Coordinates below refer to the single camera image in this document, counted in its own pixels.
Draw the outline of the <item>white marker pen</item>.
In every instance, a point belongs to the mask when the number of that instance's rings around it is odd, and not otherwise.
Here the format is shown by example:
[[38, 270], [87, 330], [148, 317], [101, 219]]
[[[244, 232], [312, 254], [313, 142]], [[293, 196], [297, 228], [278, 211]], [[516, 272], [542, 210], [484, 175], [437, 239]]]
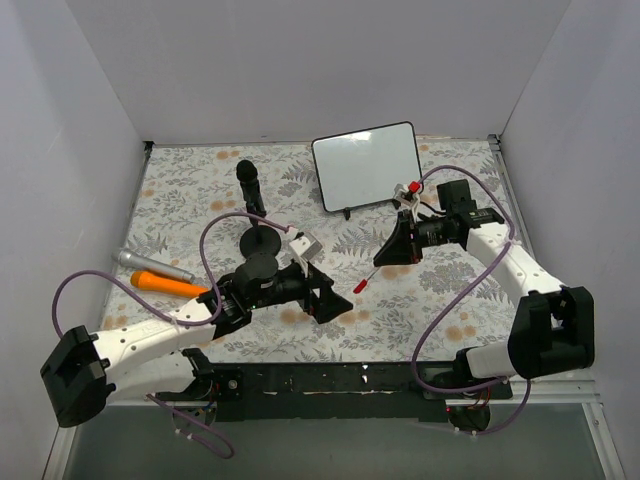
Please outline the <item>white marker pen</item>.
[[374, 267], [372, 271], [362, 280], [362, 282], [367, 285], [375, 277], [380, 269], [381, 267]]

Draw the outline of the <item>red marker cap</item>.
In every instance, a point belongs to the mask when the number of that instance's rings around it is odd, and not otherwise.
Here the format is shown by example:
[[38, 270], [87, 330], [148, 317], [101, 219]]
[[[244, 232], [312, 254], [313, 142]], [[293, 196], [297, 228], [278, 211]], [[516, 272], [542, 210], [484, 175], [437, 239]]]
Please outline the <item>red marker cap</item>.
[[354, 294], [361, 293], [367, 286], [368, 281], [366, 279], [361, 280], [358, 285], [353, 289]]

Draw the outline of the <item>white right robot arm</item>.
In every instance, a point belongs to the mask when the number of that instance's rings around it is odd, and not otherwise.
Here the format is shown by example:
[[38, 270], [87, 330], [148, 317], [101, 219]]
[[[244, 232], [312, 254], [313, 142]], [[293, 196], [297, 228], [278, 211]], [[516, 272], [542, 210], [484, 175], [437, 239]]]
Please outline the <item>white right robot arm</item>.
[[374, 266], [417, 264], [424, 249], [457, 244], [486, 267], [516, 308], [506, 341], [457, 353], [454, 389], [471, 398], [486, 389], [489, 380], [514, 375], [531, 380], [591, 367], [595, 327], [589, 291], [569, 287], [542, 268], [516, 244], [505, 215], [478, 207], [467, 181], [438, 186], [441, 215], [419, 213], [420, 191], [417, 182], [395, 187], [393, 200], [402, 208]]

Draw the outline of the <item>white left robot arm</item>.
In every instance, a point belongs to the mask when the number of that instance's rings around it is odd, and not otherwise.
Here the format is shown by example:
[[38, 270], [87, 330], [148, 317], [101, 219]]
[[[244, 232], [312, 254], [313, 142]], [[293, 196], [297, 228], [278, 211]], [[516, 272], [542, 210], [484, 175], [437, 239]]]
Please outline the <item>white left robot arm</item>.
[[319, 324], [334, 320], [353, 305], [333, 285], [310, 263], [293, 260], [280, 268], [274, 256], [258, 253], [172, 313], [120, 329], [91, 333], [79, 326], [60, 332], [40, 369], [58, 425], [75, 427], [94, 418], [126, 373], [233, 333], [250, 323], [256, 309], [295, 302]]

